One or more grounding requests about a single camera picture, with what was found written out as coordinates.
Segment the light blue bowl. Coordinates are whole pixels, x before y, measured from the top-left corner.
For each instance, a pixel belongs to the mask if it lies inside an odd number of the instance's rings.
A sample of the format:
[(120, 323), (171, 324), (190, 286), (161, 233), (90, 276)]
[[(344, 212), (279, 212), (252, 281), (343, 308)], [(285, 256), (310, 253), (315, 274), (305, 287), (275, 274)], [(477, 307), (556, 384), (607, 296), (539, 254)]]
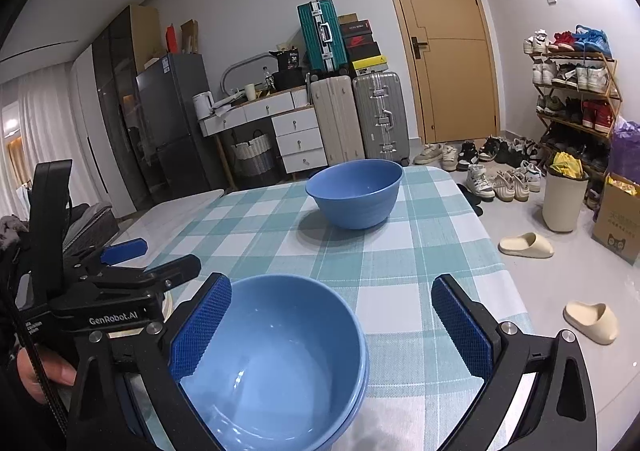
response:
[(359, 411), (369, 379), (360, 324), (344, 299), (296, 275), (231, 286), (229, 309), (181, 381), (226, 450), (327, 450)]

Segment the teal checked tablecloth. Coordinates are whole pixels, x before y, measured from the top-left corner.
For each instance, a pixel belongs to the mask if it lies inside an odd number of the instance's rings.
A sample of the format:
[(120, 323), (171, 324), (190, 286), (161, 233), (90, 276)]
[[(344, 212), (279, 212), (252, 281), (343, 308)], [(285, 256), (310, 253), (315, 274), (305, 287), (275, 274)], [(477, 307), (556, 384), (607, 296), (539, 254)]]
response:
[(194, 254), (208, 273), (303, 275), (347, 301), (367, 336), (371, 375), (341, 450), (434, 450), (480, 390), (432, 308), (434, 278), (452, 275), (496, 319), (530, 329), (494, 243), (437, 168), (407, 169), (390, 218), (366, 231), (330, 226), (293, 182), (157, 205), (120, 232), (137, 237), (148, 244), (140, 267)]

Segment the cream slipper far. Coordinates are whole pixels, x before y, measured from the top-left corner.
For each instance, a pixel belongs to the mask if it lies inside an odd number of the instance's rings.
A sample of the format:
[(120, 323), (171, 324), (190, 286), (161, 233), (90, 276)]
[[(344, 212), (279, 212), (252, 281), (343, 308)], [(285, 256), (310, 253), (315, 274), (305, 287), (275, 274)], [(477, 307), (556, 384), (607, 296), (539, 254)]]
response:
[(518, 237), (503, 237), (498, 249), (504, 255), (532, 259), (549, 259), (554, 255), (551, 243), (536, 232), (527, 232)]

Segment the cream slipper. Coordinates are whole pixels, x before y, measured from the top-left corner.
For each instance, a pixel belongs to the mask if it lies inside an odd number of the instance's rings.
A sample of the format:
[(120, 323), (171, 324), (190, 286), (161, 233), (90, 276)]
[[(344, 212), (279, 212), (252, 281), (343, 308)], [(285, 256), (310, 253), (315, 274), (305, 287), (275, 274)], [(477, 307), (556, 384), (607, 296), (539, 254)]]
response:
[(551, 243), (536, 232), (527, 232), (518, 237), (503, 237), (498, 249), (504, 255), (532, 259), (549, 259), (554, 255)]
[(601, 346), (616, 341), (620, 324), (607, 304), (588, 305), (580, 301), (569, 301), (563, 309), (564, 319), (582, 335)]

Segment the dark grey refrigerator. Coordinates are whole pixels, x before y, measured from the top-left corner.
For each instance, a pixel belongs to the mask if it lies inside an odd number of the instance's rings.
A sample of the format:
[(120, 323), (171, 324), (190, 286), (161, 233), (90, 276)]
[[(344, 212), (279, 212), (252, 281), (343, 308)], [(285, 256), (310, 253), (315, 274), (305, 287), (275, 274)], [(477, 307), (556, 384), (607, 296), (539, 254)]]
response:
[(209, 90), (201, 55), (168, 53), (137, 76), (137, 85), (171, 200), (227, 189), (218, 148), (202, 133), (193, 102)]

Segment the cream slipper near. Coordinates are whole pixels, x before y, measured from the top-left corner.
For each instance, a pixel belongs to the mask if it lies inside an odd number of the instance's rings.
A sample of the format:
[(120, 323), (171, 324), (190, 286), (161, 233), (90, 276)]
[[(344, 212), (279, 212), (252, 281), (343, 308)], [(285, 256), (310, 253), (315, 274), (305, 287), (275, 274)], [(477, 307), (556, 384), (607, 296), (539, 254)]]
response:
[(601, 346), (616, 341), (620, 324), (607, 304), (588, 305), (580, 301), (569, 301), (563, 309), (564, 319), (582, 335)]

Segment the woven laundry basket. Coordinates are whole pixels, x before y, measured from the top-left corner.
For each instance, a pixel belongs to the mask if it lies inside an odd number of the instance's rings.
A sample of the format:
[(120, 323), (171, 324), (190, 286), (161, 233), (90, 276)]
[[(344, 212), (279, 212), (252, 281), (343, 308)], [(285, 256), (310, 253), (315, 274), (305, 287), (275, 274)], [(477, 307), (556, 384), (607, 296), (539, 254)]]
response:
[(279, 181), (272, 145), (267, 133), (256, 129), (253, 137), (231, 145), (233, 168), (244, 189), (273, 185)]

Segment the beige trash bin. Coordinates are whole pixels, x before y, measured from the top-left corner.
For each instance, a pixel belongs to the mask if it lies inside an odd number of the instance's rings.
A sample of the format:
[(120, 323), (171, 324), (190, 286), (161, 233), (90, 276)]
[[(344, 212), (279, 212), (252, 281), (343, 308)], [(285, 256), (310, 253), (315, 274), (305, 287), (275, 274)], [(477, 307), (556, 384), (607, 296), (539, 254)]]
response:
[(558, 152), (549, 159), (542, 218), (551, 231), (575, 230), (588, 181), (582, 162), (573, 155)]

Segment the cardboard box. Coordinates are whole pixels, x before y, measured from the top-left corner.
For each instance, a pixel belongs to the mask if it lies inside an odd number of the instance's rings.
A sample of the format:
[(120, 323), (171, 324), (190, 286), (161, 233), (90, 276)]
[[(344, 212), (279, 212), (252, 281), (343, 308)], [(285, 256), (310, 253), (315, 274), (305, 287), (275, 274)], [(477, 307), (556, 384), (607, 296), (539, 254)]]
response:
[(610, 172), (605, 177), (593, 238), (633, 265), (639, 256), (639, 185)]

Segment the white kettle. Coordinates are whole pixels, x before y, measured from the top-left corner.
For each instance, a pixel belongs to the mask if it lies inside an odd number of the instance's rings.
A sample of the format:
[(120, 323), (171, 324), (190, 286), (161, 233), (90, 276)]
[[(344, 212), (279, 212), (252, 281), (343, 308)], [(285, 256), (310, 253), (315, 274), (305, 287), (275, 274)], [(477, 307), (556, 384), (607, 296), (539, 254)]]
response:
[(215, 100), (213, 97), (213, 93), (211, 93), (210, 91), (204, 91), (196, 94), (193, 97), (196, 119), (203, 120), (209, 116), (212, 116), (215, 112), (214, 104)]

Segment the white drawer desk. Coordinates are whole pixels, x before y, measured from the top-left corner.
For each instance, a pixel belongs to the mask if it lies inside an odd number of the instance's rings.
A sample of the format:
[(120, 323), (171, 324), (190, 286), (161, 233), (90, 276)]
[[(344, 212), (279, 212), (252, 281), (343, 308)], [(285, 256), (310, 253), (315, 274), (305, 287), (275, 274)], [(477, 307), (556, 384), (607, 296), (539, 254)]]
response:
[(316, 111), (307, 90), (298, 87), (250, 102), (224, 104), (200, 119), (205, 137), (230, 131), (253, 138), (261, 129), (268, 133), (274, 155), (287, 174), (328, 166)]

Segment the oval mirror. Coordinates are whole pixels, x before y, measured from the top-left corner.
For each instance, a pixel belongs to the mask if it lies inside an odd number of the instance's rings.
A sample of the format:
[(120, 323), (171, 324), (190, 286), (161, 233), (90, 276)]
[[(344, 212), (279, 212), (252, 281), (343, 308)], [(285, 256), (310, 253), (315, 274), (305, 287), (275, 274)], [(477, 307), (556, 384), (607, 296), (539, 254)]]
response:
[(269, 52), (262, 52), (230, 65), (220, 78), (221, 94), (231, 96), (248, 84), (262, 84), (265, 80), (264, 70), (268, 70), (270, 74), (278, 70), (278, 61)]

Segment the silver suitcase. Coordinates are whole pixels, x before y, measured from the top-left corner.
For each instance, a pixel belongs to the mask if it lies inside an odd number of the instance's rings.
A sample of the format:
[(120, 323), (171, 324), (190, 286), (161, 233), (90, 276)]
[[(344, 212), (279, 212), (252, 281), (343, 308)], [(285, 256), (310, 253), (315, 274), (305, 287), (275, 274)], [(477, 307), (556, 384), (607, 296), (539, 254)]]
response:
[(410, 142), (401, 83), (393, 72), (371, 73), (352, 80), (364, 153), (367, 158), (410, 163)]

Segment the beige suitcase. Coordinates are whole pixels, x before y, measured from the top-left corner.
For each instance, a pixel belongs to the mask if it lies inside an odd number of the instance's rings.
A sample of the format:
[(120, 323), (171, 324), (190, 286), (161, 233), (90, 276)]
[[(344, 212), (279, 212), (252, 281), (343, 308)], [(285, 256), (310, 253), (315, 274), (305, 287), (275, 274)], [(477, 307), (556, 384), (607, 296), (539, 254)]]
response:
[(309, 98), (316, 112), (321, 138), (330, 166), (364, 159), (352, 80), (336, 76), (313, 81)]

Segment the stack of shoe boxes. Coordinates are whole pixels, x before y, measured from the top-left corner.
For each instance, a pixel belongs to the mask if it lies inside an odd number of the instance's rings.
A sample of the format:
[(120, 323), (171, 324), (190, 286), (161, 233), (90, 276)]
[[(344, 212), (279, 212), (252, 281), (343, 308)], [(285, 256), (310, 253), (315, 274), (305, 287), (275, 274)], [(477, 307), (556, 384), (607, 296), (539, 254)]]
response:
[(344, 14), (338, 17), (338, 25), (352, 76), (388, 70), (386, 56), (373, 37), (369, 20), (360, 20), (356, 13)]

